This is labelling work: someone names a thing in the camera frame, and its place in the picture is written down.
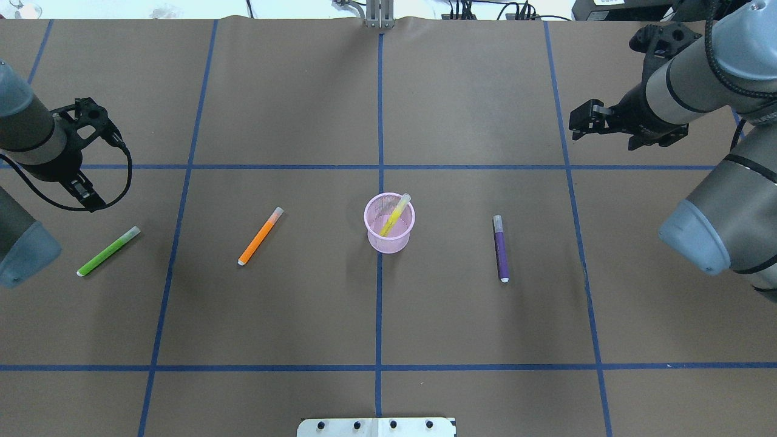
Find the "orange highlighter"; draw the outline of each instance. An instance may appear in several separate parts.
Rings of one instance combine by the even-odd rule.
[[[264,226],[262,226],[262,229],[259,229],[259,232],[256,234],[255,237],[253,237],[253,240],[251,240],[251,243],[246,247],[246,251],[243,252],[243,255],[240,255],[240,258],[238,259],[238,265],[246,265],[248,260],[251,259],[251,256],[254,252],[256,252],[256,249],[259,248],[259,245],[264,241],[264,237],[267,236],[268,233],[270,233],[270,229],[273,228],[275,225],[275,222],[278,221],[278,218],[281,214],[284,213],[284,210],[280,208],[275,208],[275,211],[273,211],[273,214],[270,216],[270,218],[267,219],[266,222],[264,222]]]

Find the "metal plate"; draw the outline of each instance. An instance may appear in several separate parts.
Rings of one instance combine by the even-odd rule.
[[[455,437],[454,418],[352,418],[307,419],[297,428],[297,437],[391,436]]]

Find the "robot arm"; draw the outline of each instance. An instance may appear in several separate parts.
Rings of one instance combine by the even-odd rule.
[[[777,302],[777,0],[755,0],[720,20],[706,38],[675,23],[640,30],[643,80],[617,105],[591,100],[570,115],[577,140],[632,135],[629,150],[668,146],[688,123],[726,105],[753,131],[683,200],[660,238],[702,271],[728,268]]]
[[[82,138],[78,130],[95,131]],[[82,150],[97,138],[127,157],[127,183],[106,203],[81,171]],[[0,159],[8,163],[38,196],[58,208],[94,212],[117,203],[129,190],[132,159],[121,133],[105,108],[90,98],[49,111],[9,65],[0,60]],[[38,180],[58,182],[82,205],[60,205],[41,193],[19,168]],[[54,237],[0,187],[0,285],[15,287],[53,261],[61,252]]]

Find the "blue tape line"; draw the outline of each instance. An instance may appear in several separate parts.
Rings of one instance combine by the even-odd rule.
[[[213,47],[216,43],[216,30],[218,29],[218,20],[213,20],[213,29],[211,30],[211,44],[207,50],[207,60],[205,61],[205,71],[200,88],[200,102],[197,105],[197,116],[194,120],[194,129],[192,132],[192,142],[189,149],[189,159],[187,161],[186,176],[183,178],[183,190],[181,192],[181,201],[178,207],[178,219],[176,220],[176,231],[172,238],[172,249],[170,250],[170,260],[167,265],[167,278],[165,279],[165,291],[162,293],[162,304],[159,309],[159,321],[156,326],[156,335],[154,338],[154,349],[151,358],[151,369],[148,371],[148,382],[146,384],[146,394],[143,400],[143,411],[141,413],[141,422],[138,426],[138,437],[145,434],[145,424],[148,419],[148,408],[151,404],[151,394],[154,388],[154,375],[157,360],[159,359],[159,345],[162,343],[162,328],[165,326],[165,315],[167,314],[167,302],[170,297],[170,285],[172,284],[172,270],[176,263],[178,252],[178,242],[181,234],[181,225],[183,222],[183,213],[186,209],[186,198],[189,194],[189,182],[192,173],[192,164],[194,163],[194,153],[197,150],[197,137],[200,130],[200,119],[202,118],[202,108],[205,104],[205,94],[207,93],[207,80],[211,73],[211,61],[213,59]]]
[[[124,170],[126,164],[84,164],[87,170]],[[11,168],[0,163],[0,168]],[[715,166],[665,166],[639,164],[132,164],[138,170],[694,170],[710,171]]]
[[[585,249],[583,247],[583,233],[580,230],[580,217],[577,214],[577,199],[575,198],[574,182],[572,179],[572,170],[570,168],[570,154],[566,147],[566,133],[564,131],[564,122],[561,115],[561,99],[559,98],[559,83],[556,78],[556,66],[553,62],[553,49],[550,40],[550,29],[546,21],[542,22],[545,28],[545,45],[548,49],[548,63],[550,65],[550,78],[553,85],[553,98],[556,100],[556,119],[559,124],[559,136],[561,137],[561,148],[564,154],[564,165],[566,166],[566,184],[570,191],[570,203],[572,206],[572,217],[575,224],[575,234],[577,237],[577,252],[580,256],[580,263],[583,266],[583,276],[585,280],[585,294],[588,304],[588,323],[591,327],[591,341],[594,344],[594,358],[596,360],[596,373],[599,378],[599,395],[601,397],[601,410],[605,420],[605,431],[607,437],[612,437],[612,423],[610,420],[610,408],[607,400],[607,387],[605,385],[605,373],[601,367],[601,353],[599,350],[599,336],[596,330],[596,316],[594,314],[594,300],[591,297],[591,283],[588,278],[588,266],[585,259]]]
[[[148,372],[150,365],[0,364],[0,372]]]
[[[378,35],[378,193],[383,192],[383,171],[385,158],[383,155],[383,37]]]
[[[624,362],[579,364],[384,364],[383,372],[532,372],[557,370],[777,369],[777,362]],[[71,365],[3,364],[0,372],[374,372],[372,364]]]
[[[604,370],[777,369],[777,362],[631,362],[602,364]]]
[[[32,85],[33,79],[35,79],[35,73],[38,71],[38,65],[40,64],[40,59],[44,56],[44,49],[46,48],[46,43],[48,42],[48,37],[51,35],[51,27],[54,26],[54,20],[50,19],[48,26],[46,26],[46,33],[44,33],[44,38],[40,42],[40,48],[38,49],[38,54],[35,56],[35,62],[33,63],[33,69],[30,70],[30,76],[27,77],[27,83]]]
[[[387,364],[386,372],[509,372],[531,370],[596,370],[595,364]]]
[[[378,193],[384,190],[383,156],[383,37],[378,35]],[[383,415],[383,254],[378,253],[375,275],[375,417]]]
[[[364,365],[157,365],[157,372],[374,372]]]

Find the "mesh pen cup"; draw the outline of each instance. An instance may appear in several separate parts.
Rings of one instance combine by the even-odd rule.
[[[373,197],[364,208],[364,225],[367,226],[367,239],[380,253],[397,253],[402,250],[408,240],[410,231],[416,222],[416,211],[413,204],[407,204],[407,208],[399,216],[396,224],[387,236],[380,236],[383,225],[389,220],[389,216],[402,198],[401,194],[383,193]]]

